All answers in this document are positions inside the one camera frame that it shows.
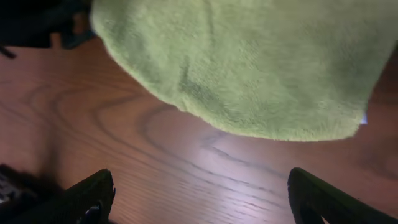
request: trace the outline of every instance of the terry cloth fabric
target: terry cloth fabric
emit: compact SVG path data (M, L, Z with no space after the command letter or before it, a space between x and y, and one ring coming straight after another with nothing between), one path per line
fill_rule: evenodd
M227 132L352 136L398 39L397 0L95 0L115 61Z

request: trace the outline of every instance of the brown wood tabletop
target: brown wood tabletop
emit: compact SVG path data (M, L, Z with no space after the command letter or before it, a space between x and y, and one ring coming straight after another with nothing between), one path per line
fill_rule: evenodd
M65 188L108 168L119 224L294 223L293 167L398 218L397 54L355 137L279 142L224 133L166 105L98 39L11 49L16 60L0 57L0 163Z

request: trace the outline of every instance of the wooden table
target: wooden table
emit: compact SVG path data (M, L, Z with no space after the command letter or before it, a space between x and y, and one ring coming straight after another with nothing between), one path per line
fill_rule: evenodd
M146 92L98 39L0 58L0 163L67 188L113 173L124 223L294 223L287 176L302 167L398 217L398 55L351 139L278 142L224 133Z

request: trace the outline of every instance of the green cloth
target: green cloth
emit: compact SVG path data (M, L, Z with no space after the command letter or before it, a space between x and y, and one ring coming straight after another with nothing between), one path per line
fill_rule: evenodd
M289 141L352 136L398 39L398 0L95 0L91 19L159 99Z

